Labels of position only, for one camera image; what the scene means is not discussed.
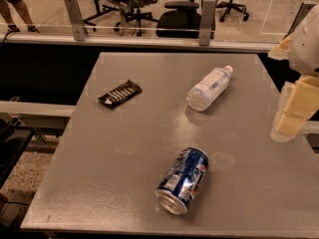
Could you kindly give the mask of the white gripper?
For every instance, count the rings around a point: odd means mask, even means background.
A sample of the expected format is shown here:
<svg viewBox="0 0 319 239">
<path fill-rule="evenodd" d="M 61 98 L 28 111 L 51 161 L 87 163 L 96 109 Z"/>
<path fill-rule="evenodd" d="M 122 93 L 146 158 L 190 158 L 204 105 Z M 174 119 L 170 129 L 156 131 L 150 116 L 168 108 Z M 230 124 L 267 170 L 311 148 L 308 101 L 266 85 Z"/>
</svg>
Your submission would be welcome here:
<svg viewBox="0 0 319 239">
<path fill-rule="evenodd" d="M 281 89 L 270 131 L 274 141 L 287 142 L 319 110 L 319 78 L 314 77 L 319 75 L 319 5 L 308 12 L 292 35 L 268 52 L 268 57 L 288 59 L 290 68 L 302 74 L 295 83 L 286 82 Z"/>
</svg>

